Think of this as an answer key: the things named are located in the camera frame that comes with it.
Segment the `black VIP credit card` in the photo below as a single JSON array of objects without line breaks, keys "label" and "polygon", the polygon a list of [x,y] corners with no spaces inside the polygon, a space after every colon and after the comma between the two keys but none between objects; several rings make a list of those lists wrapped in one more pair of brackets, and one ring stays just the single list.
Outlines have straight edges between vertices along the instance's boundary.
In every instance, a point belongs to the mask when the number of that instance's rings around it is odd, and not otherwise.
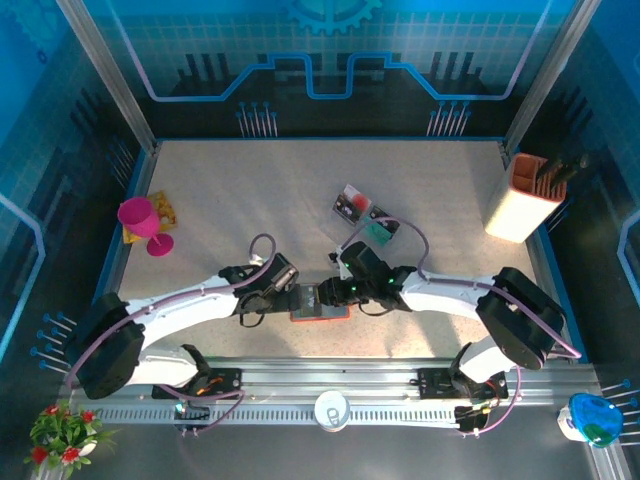
[{"label": "black VIP credit card", "polygon": [[322,304],[318,300],[317,286],[313,284],[300,287],[300,318],[318,318],[322,314]]}]

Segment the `orange card holder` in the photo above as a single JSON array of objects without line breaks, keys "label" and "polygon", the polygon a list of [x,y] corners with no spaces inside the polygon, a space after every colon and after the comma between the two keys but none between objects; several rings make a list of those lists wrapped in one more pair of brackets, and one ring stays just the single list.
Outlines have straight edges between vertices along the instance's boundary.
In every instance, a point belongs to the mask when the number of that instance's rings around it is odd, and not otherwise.
[{"label": "orange card holder", "polygon": [[318,318],[300,318],[291,320],[294,323],[306,323],[316,321],[344,320],[350,317],[350,309],[347,306],[334,307],[322,305],[322,314]]}]

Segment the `green AION credit card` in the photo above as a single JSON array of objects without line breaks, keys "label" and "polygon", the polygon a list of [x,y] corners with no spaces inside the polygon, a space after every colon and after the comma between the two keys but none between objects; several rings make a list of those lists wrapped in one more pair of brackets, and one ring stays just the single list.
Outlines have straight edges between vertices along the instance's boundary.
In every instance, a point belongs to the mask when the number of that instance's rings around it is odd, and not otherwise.
[{"label": "green AION credit card", "polygon": [[366,224],[364,225],[363,228],[363,232],[372,240],[374,240],[378,245],[380,246],[384,246],[386,244],[388,244],[393,237],[390,237],[388,235],[378,235],[376,234],[370,227],[370,225],[373,223],[373,220],[370,219],[369,221],[366,222]]}]

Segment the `dark patterned credit card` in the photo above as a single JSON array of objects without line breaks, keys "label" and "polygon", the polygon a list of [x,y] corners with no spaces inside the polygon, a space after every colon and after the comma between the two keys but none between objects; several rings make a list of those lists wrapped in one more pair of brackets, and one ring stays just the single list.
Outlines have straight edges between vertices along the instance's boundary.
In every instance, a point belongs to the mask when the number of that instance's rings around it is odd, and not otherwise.
[{"label": "dark patterned credit card", "polygon": [[350,225],[355,225],[362,214],[361,210],[344,193],[337,196],[332,209]]}]

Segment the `white card with red circle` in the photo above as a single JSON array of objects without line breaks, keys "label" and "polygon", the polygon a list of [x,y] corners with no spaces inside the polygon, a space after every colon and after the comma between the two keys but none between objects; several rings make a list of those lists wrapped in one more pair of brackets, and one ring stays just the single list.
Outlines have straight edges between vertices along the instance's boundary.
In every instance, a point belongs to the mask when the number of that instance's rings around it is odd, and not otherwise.
[{"label": "white card with red circle", "polygon": [[353,185],[347,184],[343,190],[343,194],[360,213],[366,213],[369,210],[371,200]]}]

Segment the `white orange utensil holder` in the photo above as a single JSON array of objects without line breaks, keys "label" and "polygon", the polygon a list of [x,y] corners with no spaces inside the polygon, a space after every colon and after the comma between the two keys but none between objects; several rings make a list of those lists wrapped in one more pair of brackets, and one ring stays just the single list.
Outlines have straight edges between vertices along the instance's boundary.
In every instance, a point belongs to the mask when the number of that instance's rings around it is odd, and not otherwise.
[{"label": "white orange utensil holder", "polygon": [[525,153],[513,157],[485,209],[487,234],[523,243],[561,205],[566,198],[566,182],[549,197],[534,192],[536,174],[547,160]]}]

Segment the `white tin can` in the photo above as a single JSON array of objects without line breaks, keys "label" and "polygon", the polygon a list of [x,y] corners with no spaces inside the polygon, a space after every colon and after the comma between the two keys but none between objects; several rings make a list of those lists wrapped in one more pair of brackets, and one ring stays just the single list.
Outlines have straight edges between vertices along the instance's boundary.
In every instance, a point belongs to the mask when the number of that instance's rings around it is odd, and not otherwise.
[{"label": "white tin can", "polygon": [[350,403],[339,391],[323,392],[314,404],[314,418],[327,432],[335,433],[342,430],[349,421],[350,413]]}]

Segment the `yellow snack packet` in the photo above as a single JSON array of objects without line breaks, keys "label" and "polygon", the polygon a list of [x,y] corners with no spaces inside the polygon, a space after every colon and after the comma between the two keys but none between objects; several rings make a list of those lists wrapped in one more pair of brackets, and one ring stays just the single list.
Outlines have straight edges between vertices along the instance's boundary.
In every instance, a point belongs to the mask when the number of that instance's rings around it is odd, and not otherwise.
[{"label": "yellow snack packet", "polygon": [[173,206],[163,191],[146,196],[133,197],[123,202],[118,209],[118,221],[122,226],[122,241],[133,244],[149,238],[146,231],[139,234],[137,224],[146,221],[147,205],[150,205],[158,218],[158,232],[165,233],[174,229],[178,222]]}]

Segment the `pink plastic goblet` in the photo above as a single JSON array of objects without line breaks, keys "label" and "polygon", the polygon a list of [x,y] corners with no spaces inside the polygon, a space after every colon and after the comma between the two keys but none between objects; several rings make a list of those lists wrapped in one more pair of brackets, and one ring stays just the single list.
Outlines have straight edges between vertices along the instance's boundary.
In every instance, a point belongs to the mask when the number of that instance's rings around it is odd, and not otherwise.
[{"label": "pink plastic goblet", "polygon": [[147,240],[149,255],[162,257],[173,250],[174,240],[169,234],[161,232],[160,218],[147,197],[133,197],[123,202],[117,218],[129,232]]}]

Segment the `potted plant with red flowers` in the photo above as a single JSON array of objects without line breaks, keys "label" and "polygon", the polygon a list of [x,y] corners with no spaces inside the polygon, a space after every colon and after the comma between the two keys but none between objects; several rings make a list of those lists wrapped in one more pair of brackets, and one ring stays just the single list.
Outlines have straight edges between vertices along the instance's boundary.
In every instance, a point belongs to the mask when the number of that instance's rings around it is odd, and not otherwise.
[{"label": "potted plant with red flowers", "polygon": [[88,458],[100,444],[115,446],[115,431],[106,431],[97,414],[100,410],[73,411],[67,401],[46,407],[35,420],[29,437],[32,443],[24,459],[35,472],[58,471],[61,480],[69,480],[75,471],[90,465]]}]

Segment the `white container with blue lid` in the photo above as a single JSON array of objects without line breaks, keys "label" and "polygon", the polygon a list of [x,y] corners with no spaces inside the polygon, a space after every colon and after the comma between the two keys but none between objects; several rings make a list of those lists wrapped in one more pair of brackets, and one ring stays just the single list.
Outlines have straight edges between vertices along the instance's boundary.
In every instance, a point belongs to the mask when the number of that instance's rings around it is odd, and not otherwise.
[{"label": "white container with blue lid", "polygon": [[589,393],[576,393],[560,409],[557,424],[570,441],[606,448],[622,433],[624,416],[611,401]]}]

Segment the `aluminium mounting rail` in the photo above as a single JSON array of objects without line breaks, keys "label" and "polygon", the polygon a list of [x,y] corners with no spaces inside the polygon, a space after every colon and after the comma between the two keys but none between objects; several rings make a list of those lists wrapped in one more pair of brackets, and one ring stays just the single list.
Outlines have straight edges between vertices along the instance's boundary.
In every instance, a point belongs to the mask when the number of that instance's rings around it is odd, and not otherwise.
[{"label": "aluminium mounting rail", "polygon": [[[462,399],[421,399],[417,387],[410,384],[418,369],[445,368],[446,360],[222,358],[214,364],[241,369],[245,392],[241,403],[218,400],[201,405],[210,409],[210,423],[221,426],[313,426],[315,401],[326,391],[339,391],[347,398],[350,426],[456,430],[454,408],[465,404]],[[101,400],[91,400],[79,389],[64,395],[72,408],[100,410],[97,416],[104,424],[176,428],[176,401],[156,400],[151,393],[149,386],[134,385]]]}]

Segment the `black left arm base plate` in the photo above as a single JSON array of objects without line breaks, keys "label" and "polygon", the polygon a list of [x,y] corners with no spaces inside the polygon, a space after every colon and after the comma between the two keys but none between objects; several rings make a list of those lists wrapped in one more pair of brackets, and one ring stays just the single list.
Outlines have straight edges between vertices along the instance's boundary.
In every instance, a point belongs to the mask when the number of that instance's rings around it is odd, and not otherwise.
[{"label": "black left arm base plate", "polygon": [[199,372],[182,387],[174,387],[179,396],[163,390],[160,386],[152,388],[151,397],[156,400],[184,399],[186,395],[195,397],[213,397],[223,393],[237,391],[242,386],[242,370],[238,368],[210,368]]}]

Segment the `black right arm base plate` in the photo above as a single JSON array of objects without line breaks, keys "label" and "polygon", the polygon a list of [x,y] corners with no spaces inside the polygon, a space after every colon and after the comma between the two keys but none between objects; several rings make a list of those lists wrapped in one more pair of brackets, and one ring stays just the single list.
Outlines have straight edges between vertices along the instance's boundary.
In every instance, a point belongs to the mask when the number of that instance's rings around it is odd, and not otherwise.
[{"label": "black right arm base plate", "polygon": [[503,400],[509,397],[503,372],[477,383],[461,373],[451,374],[446,368],[421,368],[410,384],[417,387],[421,399]]}]

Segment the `aluminium frame post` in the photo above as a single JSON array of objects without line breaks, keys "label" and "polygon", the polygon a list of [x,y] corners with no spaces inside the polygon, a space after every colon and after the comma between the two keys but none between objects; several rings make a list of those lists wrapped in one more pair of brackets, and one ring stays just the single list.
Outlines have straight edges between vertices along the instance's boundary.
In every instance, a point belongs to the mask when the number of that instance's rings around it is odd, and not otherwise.
[{"label": "aluminium frame post", "polygon": [[146,154],[154,155],[158,146],[157,140],[84,2],[82,0],[55,0],[55,2],[141,148]]},{"label": "aluminium frame post", "polygon": [[572,10],[546,54],[506,133],[504,153],[508,159],[511,159],[516,153],[522,139],[566,67],[601,2],[602,0],[575,0]]}]

